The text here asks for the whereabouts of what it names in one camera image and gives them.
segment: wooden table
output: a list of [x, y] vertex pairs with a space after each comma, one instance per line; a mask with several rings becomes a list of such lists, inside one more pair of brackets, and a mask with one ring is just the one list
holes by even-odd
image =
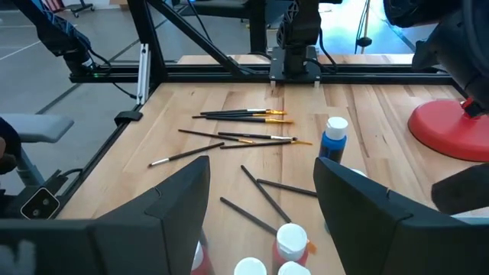
[[[239, 56], [242, 63], [267, 62]], [[340, 56], [342, 63], [409, 63], [410, 55]], [[184, 57], [181, 63], [210, 63], [209, 57]], [[131, 123], [68, 202], [59, 218], [96, 218], [142, 194], [184, 167], [187, 157], [148, 169], [155, 160], [218, 142], [180, 133], [179, 128], [213, 132], [236, 131], [285, 135], [312, 141], [314, 146], [214, 149], [211, 189], [204, 230], [216, 274], [232, 274], [243, 257], [257, 257], [270, 270], [274, 236], [242, 218], [219, 201], [220, 196], [265, 220], [283, 224], [257, 188], [241, 171], [245, 165], [257, 178], [314, 189], [313, 163], [328, 117], [342, 116], [350, 123], [342, 164], [365, 172], [397, 192], [434, 207], [431, 185], [473, 163], [443, 156], [423, 146], [408, 131], [414, 108], [434, 99], [460, 97], [451, 86], [369, 86], [269, 84], [163, 84], [142, 108], [144, 117]], [[234, 123], [191, 119], [201, 111], [285, 109], [294, 125]], [[307, 267], [313, 274], [344, 274], [316, 200], [265, 187], [285, 212], [302, 225], [318, 247]]]

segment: metal frame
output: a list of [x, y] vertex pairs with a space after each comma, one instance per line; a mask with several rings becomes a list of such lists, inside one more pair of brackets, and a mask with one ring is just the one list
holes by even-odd
[[149, 85], [151, 74], [151, 52], [148, 44], [141, 45], [138, 71], [138, 92], [136, 94], [136, 104], [143, 105], [149, 99]]
[[266, 0], [248, 1], [251, 52], [267, 51], [267, 8]]
[[[148, 4], [156, 8], [219, 64], [165, 64]], [[161, 83], [270, 83], [271, 81], [276, 81], [276, 83], [299, 84], [314, 83], [317, 81], [317, 79], [314, 82], [310, 82], [309, 80], [305, 81], [304, 79], [275, 79], [272, 77], [274, 74], [270, 74], [270, 64], [238, 64], [232, 58], [227, 57], [213, 44], [209, 43], [209, 41], [207, 41], [207, 39], [195, 28], [188, 24], [170, 6], [161, 0], [128, 0], [128, 5], [141, 44], [146, 44], [148, 53], [151, 53], [145, 57], [147, 60], [150, 60], [150, 62], [146, 62], [146, 76], [144, 76], [143, 73], [140, 74], [139, 66], [112, 65], [112, 67], [100, 66], [89, 75], [72, 75], [70, 76], [72, 82], [138, 83], [138, 95], [147, 95], [144, 100], [140, 101], [142, 102], [141, 104], [144, 104]], [[333, 68], [331, 65], [325, 66], [329, 69]], [[147, 81], [147, 84], [145, 84], [143, 88], [141, 80], [144, 79], [149, 79], [149, 81]], [[462, 95], [464, 95], [464, 92], [457, 86], [449, 74], [435, 68], [414, 72], [411, 65], [339, 64], [338, 72], [336, 74], [322, 73], [320, 82], [326, 84], [341, 83], [367, 85], [450, 85], [454, 86]], [[139, 111], [142, 107], [141, 104], [136, 105], [132, 111]], [[127, 126], [128, 123], [120, 124], [108, 140], [101, 146], [96, 155], [84, 167], [83, 172], [78, 175], [74, 182], [63, 193], [63, 201], [61, 201], [62, 206], [64, 206], [77, 191], [78, 187], [88, 177], [96, 167], [97, 163], [104, 157], [105, 153], [115, 143]]]

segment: gold ferrule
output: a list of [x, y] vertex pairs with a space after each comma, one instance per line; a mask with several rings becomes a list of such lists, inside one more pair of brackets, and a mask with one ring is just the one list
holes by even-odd
[[308, 141], [292, 141], [293, 144], [305, 144], [305, 145], [313, 145], [312, 142]]
[[267, 123], [293, 123], [291, 120], [281, 120], [275, 118], [265, 118], [265, 122]]
[[285, 111], [267, 110], [267, 114], [270, 114], [270, 115], [286, 115], [287, 113]]
[[242, 139], [240, 139], [238, 141], [241, 142], [241, 143], [246, 143], [246, 144], [253, 144], [254, 143], [254, 141], [242, 140]]

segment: red paint bottle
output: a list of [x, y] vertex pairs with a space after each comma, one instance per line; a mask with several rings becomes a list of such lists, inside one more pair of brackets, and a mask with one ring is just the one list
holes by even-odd
[[279, 269], [288, 261], [305, 267], [309, 252], [307, 251], [307, 233], [304, 228], [293, 223], [282, 225], [278, 229], [272, 253], [274, 259], [272, 275], [277, 275]]
[[193, 257], [192, 271], [190, 275], [214, 275], [214, 269], [212, 268], [211, 260], [207, 254], [207, 250], [197, 243], [196, 254]]

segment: gray chair armrest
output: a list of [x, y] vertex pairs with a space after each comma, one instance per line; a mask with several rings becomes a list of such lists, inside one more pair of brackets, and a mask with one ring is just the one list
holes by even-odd
[[2, 114], [23, 143], [56, 143], [73, 126], [71, 118], [59, 115]]

